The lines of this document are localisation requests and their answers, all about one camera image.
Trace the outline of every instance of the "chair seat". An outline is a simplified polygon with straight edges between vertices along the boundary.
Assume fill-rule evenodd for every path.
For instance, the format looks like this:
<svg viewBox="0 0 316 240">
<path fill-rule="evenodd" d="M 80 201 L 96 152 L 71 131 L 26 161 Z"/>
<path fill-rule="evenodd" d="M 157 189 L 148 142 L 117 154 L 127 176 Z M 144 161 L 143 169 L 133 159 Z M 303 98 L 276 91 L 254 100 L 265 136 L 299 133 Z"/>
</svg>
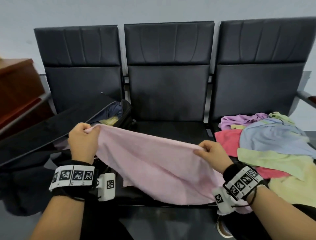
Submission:
<svg viewBox="0 0 316 240">
<path fill-rule="evenodd" d="M 136 122 L 131 130 L 192 144 L 213 140 L 202 122 Z"/>
</svg>

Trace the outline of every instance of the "yellow cloth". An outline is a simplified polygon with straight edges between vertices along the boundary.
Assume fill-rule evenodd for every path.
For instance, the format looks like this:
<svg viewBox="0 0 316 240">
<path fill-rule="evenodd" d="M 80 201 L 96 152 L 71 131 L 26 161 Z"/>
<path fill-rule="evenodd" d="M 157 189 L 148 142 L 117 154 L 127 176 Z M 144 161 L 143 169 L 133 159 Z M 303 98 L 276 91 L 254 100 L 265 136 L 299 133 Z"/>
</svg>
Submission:
<svg viewBox="0 0 316 240">
<path fill-rule="evenodd" d="M 260 166 L 280 170 L 305 180 L 305 169 L 313 163 L 310 156 L 281 154 L 275 151 L 255 151 L 245 148 L 237 149 L 239 161 L 251 166 Z"/>
<path fill-rule="evenodd" d="M 236 124 L 233 124 L 230 126 L 231 129 L 244 129 L 246 126 L 244 125 L 236 125 Z"/>
<path fill-rule="evenodd" d="M 305 181 L 289 176 L 272 178 L 269 188 L 290 204 L 316 207 L 316 165 L 310 164 L 305 170 Z"/>
<path fill-rule="evenodd" d="M 108 119 L 100 120 L 99 122 L 108 126 L 113 126 L 118 120 L 119 118 L 117 116 L 114 116 Z"/>
<path fill-rule="evenodd" d="M 272 112 L 269 114 L 269 117 L 273 117 L 273 118 L 277 118 L 277 119 L 280 119 L 280 120 L 283 120 L 283 121 L 287 121 L 291 124 L 295 124 L 288 116 L 286 115 L 283 115 L 279 112 Z"/>
</svg>

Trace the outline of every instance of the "white wall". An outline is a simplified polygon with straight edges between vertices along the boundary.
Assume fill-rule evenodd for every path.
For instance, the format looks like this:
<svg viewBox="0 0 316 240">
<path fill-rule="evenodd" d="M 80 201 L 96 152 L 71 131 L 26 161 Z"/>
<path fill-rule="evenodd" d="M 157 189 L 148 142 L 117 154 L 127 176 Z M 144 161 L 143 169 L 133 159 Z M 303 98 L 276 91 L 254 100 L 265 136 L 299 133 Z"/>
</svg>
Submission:
<svg viewBox="0 0 316 240">
<path fill-rule="evenodd" d="M 222 20 L 315 15 L 315 0 L 0 0 L 0 56 L 32 58 L 38 72 L 45 73 L 33 28 L 117 24 L 126 73 L 125 23 L 214 20 L 216 46 Z M 316 47 L 305 70 L 315 66 Z M 316 95 L 316 70 L 305 90 Z M 316 110 L 304 102 L 291 117 L 303 130 L 316 130 Z"/>
</svg>

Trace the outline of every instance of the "chair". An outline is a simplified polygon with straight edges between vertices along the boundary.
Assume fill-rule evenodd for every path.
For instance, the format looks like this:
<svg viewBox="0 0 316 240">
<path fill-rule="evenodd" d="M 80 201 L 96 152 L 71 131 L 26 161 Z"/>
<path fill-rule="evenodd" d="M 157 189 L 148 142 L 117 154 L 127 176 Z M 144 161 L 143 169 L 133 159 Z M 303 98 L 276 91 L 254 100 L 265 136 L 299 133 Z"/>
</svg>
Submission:
<svg viewBox="0 0 316 240">
<path fill-rule="evenodd" d="M 223 21 L 209 123 L 226 115 L 288 115 L 315 39 L 315 17 Z"/>
<path fill-rule="evenodd" d="M 198 144 L 214 22 L 126 24 L 133 130 Z"/>
<path fill-rule="evenodd" d="M 101 92 L 124 98 L 117 25 L 34 32 L 57 113 Z"/>
</svg>

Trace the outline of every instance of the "brown wooden furniture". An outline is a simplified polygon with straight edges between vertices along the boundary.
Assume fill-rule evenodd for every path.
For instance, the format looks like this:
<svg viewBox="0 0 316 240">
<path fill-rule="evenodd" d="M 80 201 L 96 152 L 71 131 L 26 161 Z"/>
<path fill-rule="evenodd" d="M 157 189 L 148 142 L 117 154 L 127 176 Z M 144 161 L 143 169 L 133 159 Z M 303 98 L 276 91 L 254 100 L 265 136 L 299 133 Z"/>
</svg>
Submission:
<svg viewBox="0 0 316 240">
<path fill-rule="evenodd" d="M 0 130 L 38 105 L 22 120 L 0 134 L 0 139 L 53 116 L 49 104 L 39 98 L 44 93 L 32 59 L 0 59 Z"/>
</svg>

